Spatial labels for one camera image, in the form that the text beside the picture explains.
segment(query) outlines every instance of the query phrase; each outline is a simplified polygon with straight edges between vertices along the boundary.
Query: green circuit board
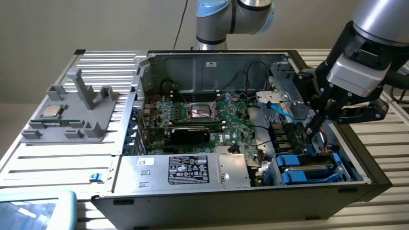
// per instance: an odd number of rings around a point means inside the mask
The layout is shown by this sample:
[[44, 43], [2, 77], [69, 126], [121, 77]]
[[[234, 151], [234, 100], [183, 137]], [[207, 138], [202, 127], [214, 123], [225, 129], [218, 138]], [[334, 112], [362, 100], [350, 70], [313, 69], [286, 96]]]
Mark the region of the green circuit board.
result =
[[[191, 118], [191, 113], [187, 113], [189, 103], [173, 103], [165, 96], [155, 102], [146, 104], [143, 111], [146, 155], [226, 152], [226, 148], [237, 144], [239, 153], [243, 154], [247, 163], [253, 162], [257, 147], [250, 145], [254, 144], [254, 140], [249, 138], [247, 143], [245, 143], [245, 138], [250, 135], [253, 128], [242, 124], [249, 123], [249, 120], [242, 119], [239, 121], [235, 115], [235, 111], [245, 114], [246, 107], [245, 103], [233, 102], [233, 97], [238, 97], [238, 94], [226, 93], [215, 102], [197, 103], [214, 107], [213, 118]], [[207, 127], [218, 131], [210, 133], [209, 142], [205, 144], [171, 145], [166, 139], [166, 132], [174, 128], [175, 123], [187, 124], [187, 127]]]

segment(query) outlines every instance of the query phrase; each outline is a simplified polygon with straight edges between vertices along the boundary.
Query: blue clip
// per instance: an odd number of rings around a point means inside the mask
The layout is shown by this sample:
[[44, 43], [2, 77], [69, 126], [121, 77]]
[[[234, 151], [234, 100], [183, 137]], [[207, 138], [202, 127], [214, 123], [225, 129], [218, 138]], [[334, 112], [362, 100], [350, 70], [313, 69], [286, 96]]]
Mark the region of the blue clip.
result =
[[331, 159], [333, 159], [333, 161], [337, 163], [337, 165], [339, 165], [342, 162], [341, 162], [341, 158], [339, 158], [339, 156], [338, 156], [338, 154], [337, 153], [333, 153], [331, 154]]
[[89, 176], [89, 182], [102, 182], [102, 174], [94, 173]]
[[126, 129], [126, 135], [130, 136], [133, 133], [134, 133], [134, 130], [130, 129], [130, 128], [128, 128], [128, 129]]
[[133, 138], [130, 136], [125, 136], [124, 144], [129, 144], [132, 142]]
[[278, 157], [282, 158], [286, 166], [298, 166], [299, 165], [298, 157], [295, 155], [283, 155], [283, 156], [278, 156]]
[[136, 122], [129, 120], [129, 123], [128, 123], [128, 128], [133, 128], [136, 126]]
[[263, 175], [262, 182], [266, 183], [270, 176], [270, 171], [267, 169], [266, 174]]
[[283, 166], [283, 161], [282, 161], [281, 156], [275, 157], [275, 161], [277, 161], [278, 167], [279, 167], [279, 166]]
[[289, 178], [286, 176], [286, 173], [281, 173], [281, 177], [282, 177], [283, 184], [287, 184], [289, 183]]
[[306, 150], [307, 150], [307, 153], [310, 154], [310, 156], [313, 156], [313, 157], [317, 156], [317, 153], [313, 150], [311, 144], [306, 144]]
[[138, 115], [138, 109], [132, 107], [132, 117], [136, 117]]
[[291, 183], [302, 183], [306, 182], [306, 177], [303, 171], [286, 171], [287, 177]]

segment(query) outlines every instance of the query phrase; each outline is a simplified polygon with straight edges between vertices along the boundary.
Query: motherboard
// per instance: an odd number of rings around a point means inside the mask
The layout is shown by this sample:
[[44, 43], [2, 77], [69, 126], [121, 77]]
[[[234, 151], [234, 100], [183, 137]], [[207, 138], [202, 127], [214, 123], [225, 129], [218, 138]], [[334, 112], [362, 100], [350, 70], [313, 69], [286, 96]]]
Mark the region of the motherboard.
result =
[[246, 100], [245, 94], [234, 92], [147, 99], [142, 112], [146, 155], [230, 152], [242, 153], [253, 163], [257, 147]]

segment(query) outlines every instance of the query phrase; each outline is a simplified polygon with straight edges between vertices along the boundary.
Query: cpu socket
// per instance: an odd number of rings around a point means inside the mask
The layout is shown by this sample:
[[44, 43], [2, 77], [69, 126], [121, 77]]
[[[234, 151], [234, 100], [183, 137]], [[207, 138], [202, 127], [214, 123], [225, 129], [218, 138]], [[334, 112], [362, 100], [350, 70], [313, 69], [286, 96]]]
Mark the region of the cpu socket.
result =
[[189, 104], [187, 115], [191, 119], [195, 118], [214, 118], [215, 106], [209, 104]]

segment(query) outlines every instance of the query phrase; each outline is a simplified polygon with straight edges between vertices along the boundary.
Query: robotic arm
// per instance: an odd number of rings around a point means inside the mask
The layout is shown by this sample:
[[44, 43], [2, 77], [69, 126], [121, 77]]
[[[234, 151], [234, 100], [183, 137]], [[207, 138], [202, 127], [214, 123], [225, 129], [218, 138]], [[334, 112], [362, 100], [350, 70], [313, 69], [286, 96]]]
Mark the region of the robotic arm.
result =
[[226, 34], [263, 32], [273, 12], [271, 0], [197, 0], [194, 49], [226, 49]]
[[[397, 73], [409, 59], [407, 10], [406, 0], [361, 0], [325, 62], [294, 78], [315, 111], [309, 138], [326, 119], [341, 124], [382, 120], [389, 109], [379, 99], [383, 85], [409, 89], [409, 78]], [[363, 102], [369, 105], [343, 108]]]
[[[325, 62], [303, 69], [294, 85], [314, 110], [311, 138], [327, 120], [341, 124], [382, 120], [389, 106], [383, 85], [409, 89], [398, 69], [409, 60], [409, 0], [361, 0]], [[271, 0], [198, 0], [194, 49], [226, 49], [226, 34], [255, 34], [269, 28]], [[369, 102], [367, 106], [343, 108]]]

